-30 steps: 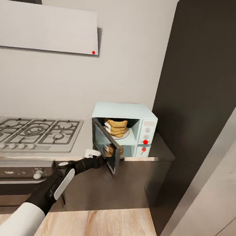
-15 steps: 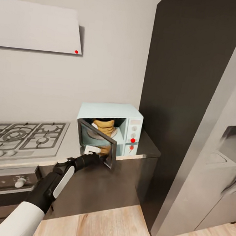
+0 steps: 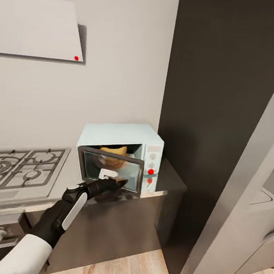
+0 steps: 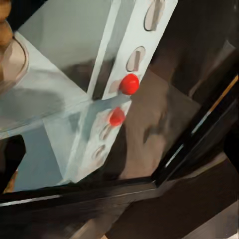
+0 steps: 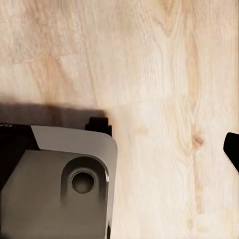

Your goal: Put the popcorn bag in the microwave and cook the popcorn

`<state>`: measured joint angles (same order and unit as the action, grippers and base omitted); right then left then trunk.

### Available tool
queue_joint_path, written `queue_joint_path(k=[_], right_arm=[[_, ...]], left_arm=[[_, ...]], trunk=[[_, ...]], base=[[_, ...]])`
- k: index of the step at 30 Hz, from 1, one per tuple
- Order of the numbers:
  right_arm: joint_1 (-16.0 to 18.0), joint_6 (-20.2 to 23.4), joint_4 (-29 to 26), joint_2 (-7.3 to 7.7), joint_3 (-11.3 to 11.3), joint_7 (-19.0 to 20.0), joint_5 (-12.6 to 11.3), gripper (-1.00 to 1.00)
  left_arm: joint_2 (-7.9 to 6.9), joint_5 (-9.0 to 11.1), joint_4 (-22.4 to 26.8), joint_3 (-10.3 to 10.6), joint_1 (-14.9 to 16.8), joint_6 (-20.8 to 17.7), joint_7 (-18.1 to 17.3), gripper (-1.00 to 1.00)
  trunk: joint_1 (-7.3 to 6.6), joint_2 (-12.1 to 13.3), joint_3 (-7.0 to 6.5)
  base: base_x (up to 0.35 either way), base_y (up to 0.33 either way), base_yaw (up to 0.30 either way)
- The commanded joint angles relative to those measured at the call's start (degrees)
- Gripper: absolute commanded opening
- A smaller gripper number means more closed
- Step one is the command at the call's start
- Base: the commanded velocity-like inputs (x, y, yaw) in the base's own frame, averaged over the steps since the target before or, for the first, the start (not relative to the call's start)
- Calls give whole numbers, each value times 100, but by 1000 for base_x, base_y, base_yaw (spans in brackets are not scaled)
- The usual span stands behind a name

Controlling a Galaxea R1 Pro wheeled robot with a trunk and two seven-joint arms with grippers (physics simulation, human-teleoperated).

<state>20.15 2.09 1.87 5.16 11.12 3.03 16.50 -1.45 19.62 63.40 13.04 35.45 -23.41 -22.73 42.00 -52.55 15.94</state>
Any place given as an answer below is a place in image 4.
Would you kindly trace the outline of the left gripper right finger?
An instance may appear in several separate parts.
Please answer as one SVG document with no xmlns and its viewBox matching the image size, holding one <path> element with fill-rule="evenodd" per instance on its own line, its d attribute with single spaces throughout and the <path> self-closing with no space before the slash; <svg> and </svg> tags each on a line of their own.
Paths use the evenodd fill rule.
<svg viewBox="0 0 239 239">
<path fill-rule="evenodd" d="M 223 150 L 239 173 L 239 134 L 228 132 Z"/>
</svg>

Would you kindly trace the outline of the microwave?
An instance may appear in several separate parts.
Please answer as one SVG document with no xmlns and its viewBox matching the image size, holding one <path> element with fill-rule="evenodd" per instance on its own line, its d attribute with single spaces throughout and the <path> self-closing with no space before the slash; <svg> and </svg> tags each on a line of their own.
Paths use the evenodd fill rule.
<svg viewBox="0 0 239 239">
<path fill-rule="evenodd" d="M 239 0 L 0 0 L 0 138 L 19 132 L 0 229 L 162 196 L 222 162 Z"/>
</svg>

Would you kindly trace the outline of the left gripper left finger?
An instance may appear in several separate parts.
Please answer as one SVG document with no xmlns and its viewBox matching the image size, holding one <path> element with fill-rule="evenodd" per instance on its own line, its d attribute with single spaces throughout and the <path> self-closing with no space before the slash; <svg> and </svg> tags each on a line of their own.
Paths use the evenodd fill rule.
<svg viewBox="0 0 239 239">
<path fill-rule="evenodd" d="M 21 132 L 0 138 L 0 192 L 26 152 Z"/>
</svg>

